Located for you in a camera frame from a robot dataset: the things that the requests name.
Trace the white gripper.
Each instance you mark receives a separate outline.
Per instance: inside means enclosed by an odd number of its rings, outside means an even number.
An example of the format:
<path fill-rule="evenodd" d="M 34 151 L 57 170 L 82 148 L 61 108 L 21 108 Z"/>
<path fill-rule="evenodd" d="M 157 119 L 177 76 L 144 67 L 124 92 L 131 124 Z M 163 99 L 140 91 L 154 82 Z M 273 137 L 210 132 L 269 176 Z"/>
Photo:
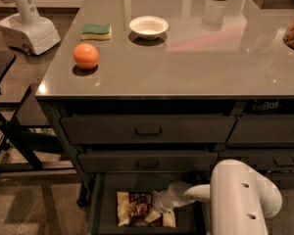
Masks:
<path fill-rule="evenodd" d="M 185 195 L 185 192 L 190 188 L 190 184 L 182 181 L 175 181 L 169 185 L 167 190 L 158 192 L 154 197 L 154 207 L 158 211 L 149 211 L 144 221 L 152 223 L 160 218 L 162 213 L 193 204 L 194 200 Z"/>

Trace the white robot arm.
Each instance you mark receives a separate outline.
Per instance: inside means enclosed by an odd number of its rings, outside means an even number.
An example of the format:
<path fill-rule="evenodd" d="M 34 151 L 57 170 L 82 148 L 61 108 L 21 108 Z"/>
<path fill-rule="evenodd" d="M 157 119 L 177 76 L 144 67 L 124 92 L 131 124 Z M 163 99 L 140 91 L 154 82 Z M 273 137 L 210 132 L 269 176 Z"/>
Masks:
<path fill-rule="evenodd" d="M 175 181 L 158 192 L 153 210 L 167 213 L 196 201 L 210 207 L 210 235 L 269 235 L 266 220 L 282 207 L 280 191 L 269 179 L 240 161 L 223 160 L 208 184 Z"/>

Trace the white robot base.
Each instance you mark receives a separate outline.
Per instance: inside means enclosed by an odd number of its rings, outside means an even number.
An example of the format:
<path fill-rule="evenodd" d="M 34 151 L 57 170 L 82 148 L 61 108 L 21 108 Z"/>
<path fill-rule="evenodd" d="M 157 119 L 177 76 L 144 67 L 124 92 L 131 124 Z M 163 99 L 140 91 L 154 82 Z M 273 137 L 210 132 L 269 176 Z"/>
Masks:
<path fill-rule="evenodd" d="M 9 47 L 20 49 L 30 56 L 39 56 L 61 41 L 54 24 L 39 15 L 34 0 L 0 1 L 14 3 L 18 10 L 0 21 L 0 31 Z"/>

